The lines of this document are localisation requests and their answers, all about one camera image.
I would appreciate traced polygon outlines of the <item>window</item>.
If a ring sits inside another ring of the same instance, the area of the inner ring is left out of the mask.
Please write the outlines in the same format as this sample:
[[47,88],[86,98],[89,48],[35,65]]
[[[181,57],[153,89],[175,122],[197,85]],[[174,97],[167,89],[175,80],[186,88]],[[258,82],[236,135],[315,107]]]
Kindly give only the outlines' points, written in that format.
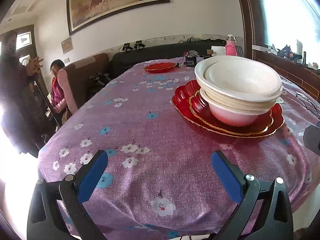
[[264,44],[285,46],[307,63],[319,64],[319,2],[316,0],[259,0],[264,19]]

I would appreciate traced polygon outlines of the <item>pink bowl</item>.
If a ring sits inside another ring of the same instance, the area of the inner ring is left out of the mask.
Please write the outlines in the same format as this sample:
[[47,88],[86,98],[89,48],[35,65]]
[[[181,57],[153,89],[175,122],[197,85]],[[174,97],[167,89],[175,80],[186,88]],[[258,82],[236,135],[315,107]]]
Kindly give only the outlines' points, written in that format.
[[259,114],[248,115],[240,112],[232,112],[212,103],[208,103],[208,106],[210,112],[217,118],[217,120],[235,127],[250,125],[260,116]]

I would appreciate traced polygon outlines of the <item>purple floral tablecloth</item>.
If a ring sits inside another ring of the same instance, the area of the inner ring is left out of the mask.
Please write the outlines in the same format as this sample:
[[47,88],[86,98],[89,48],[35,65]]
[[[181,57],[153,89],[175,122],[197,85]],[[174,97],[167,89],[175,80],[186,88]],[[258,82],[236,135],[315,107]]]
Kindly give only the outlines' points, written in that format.
[[98,150],[108,166],[86,211],[108,239],[170,239],[217,232],[235,209],[211,166],[221,150],[244,173],[285,181],[293,210],[319,184],[319,157],[304,147],[317,118],[283,79],[285,124],[262,140],[222,137],[185,120],[171,103],[195,79],[181,67],[151,75],[144,64],[111,81],[85,103],[39,152],[46,181],[75,174]]

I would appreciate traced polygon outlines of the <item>small red glass plate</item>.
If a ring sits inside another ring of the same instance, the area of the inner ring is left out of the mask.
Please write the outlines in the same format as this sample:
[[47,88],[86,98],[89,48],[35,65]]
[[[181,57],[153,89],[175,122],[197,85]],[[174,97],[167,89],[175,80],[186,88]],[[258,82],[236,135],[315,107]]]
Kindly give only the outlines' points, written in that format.
[[150,74],[167,73],[176,68],[177,64],[173,62],[154,63],[146,66],[144,70]]

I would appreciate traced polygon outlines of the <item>red glass plate gold rim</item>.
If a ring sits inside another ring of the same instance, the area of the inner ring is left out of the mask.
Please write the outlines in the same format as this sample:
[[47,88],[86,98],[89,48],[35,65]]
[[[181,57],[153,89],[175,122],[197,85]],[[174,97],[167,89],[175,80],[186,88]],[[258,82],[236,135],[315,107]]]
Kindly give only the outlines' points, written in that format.
[[215,116],[210,112],[208,102],[206,102],[199,93],[198,90],[193,96],[188,99],[189,109],[191,113],[202,121],[205,125],[210,128],[214,128],[220,132],[225,132],[230,135],[237,136],[254,136],[261,135],[267,132],[271,126],[274,124],[274,118],[272,116],[272,111],[261,114],[255,122],[244,127],[235,127],[224,124],[223,122],[217,120]]

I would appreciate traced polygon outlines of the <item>pink water bottle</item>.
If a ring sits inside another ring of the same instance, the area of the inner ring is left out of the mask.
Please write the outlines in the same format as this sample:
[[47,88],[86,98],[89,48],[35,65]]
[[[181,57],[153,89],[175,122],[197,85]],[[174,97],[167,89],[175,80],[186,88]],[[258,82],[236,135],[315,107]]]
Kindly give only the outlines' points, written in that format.
[[225,54],[227,56],[237,56],[236,51],[236,38],[233,35],[227,35]]

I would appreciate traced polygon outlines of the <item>white bowl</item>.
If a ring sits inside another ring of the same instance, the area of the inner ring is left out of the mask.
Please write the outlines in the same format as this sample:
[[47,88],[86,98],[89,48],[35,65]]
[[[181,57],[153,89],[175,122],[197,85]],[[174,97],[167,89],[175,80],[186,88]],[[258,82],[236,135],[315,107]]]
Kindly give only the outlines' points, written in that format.
[[230,98],[248,102],[276,100],[282,91],[279,74],[261,62],[238,56],[214,56],[195,67],[197,80]]

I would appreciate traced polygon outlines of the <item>eyeglasses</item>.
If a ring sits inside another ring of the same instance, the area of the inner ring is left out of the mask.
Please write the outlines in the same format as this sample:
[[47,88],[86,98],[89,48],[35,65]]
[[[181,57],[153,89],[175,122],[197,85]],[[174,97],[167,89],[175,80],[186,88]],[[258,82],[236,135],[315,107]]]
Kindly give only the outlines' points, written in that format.
[[309,99],[307,96],[300,92],[296,92],[295,97],[302,103],[302,105],[310,111],[313,115],[315,115],[318,119],[320,117],[319,109],[317,108],[316,104]]

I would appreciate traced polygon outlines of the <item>black sofa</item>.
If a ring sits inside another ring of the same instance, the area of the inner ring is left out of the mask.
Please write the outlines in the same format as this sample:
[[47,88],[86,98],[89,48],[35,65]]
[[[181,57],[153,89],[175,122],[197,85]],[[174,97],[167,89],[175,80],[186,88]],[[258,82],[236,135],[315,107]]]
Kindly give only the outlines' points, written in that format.
[[225,40],[207,39],[197,42],[165,44],[143,48],[140,50],[130,50],[127,52],[116,53],[108,65],[109,77],[111,79],[115,79],[125,71],[129,70],[135,64],[141,62],[182,57],[185,52],[190,50],[194,50],[201,56],[204,56],[207,54],[207,50],[210,49],[211,46],[224,47],[225,45]]

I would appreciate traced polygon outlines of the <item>beige bowl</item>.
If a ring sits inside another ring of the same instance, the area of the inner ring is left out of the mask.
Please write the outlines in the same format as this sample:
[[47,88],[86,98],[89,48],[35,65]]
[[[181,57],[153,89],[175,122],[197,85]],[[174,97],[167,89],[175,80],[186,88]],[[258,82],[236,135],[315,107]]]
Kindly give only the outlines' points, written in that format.
[[226,97],[212,98],[203,88],[199,91],[200,96],[210,105],[224,109],[233,113],[243,113],[245,115],[261,115],[268,112],[277,103],[276,100],[271,102],[247,102],[237,99],[226,101]]

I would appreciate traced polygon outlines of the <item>seated person in pink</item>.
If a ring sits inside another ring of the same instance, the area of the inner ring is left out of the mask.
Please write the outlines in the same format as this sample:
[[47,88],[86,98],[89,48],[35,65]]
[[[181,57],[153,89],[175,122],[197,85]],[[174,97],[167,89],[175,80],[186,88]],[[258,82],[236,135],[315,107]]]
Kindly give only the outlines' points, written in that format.
[[71,112],[67,107],[65,94],[59,85],[57,75],[58,72],[65,67],[65,64],[60,59],[54,60],[50,65],[50,72],[53,75],[52,86],[50,91],[50,103],[57,114],[57,119],[64,124],[71,116]]

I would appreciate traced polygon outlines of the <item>standing person dark clothes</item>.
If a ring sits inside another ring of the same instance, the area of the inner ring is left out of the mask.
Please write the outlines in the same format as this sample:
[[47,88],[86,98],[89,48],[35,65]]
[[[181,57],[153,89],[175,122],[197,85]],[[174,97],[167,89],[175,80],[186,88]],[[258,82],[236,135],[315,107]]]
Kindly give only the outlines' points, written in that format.
[[16,56],[16,41],[17,33],[11,30],[1,42],[2,127],[20,152],[37,158],[44,138],[55,132],[30,87],[41,73],[43,59],[36,57],[24,66]]

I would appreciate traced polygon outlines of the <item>wall plaque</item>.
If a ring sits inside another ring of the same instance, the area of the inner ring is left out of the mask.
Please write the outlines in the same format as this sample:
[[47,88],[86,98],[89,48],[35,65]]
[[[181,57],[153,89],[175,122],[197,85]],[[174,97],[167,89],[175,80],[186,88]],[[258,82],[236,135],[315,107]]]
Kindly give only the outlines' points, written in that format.
[[73,50],[72,38],[69,37],[66,40],[61,42],[62,52],[63,54],[67,54],[68,52]]

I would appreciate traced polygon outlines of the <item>large red glass plate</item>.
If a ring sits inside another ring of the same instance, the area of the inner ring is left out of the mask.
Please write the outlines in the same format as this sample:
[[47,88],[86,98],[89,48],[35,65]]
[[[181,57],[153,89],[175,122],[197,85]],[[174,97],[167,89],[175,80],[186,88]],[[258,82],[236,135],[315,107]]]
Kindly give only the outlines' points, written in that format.
[[216,133],[219,135],[223,135],[225,137],[233,137],[233,138],[241,138],[241,139],[258,139],[264,138],[273,135],[278,131],[285,123],[284,116],[282,115],[282,107],[280,104],[276,104],[274,107],[271,108],[272,116],[274,118],[274,124],[271,128],[264,132],[261,135],[254,135],[254,136],[237,136],[237,135],[230,135],[225,132],[220,132],[214,128],[210,128],[209,126],[205,125],[202,121],[200,121],[197,117],[195,117],[190,109],[189,109],[189,102],[188,99],[193,96],[198,90],[200,90],[200,86],[197,84],[196,80],[188,81],[185,85],[179,86],[175,90],[175,95],[172,97],[172,104],[180,113],[180,115],[188,122],[194,129],[200,129],[202,131],[207,131],[211,133]]

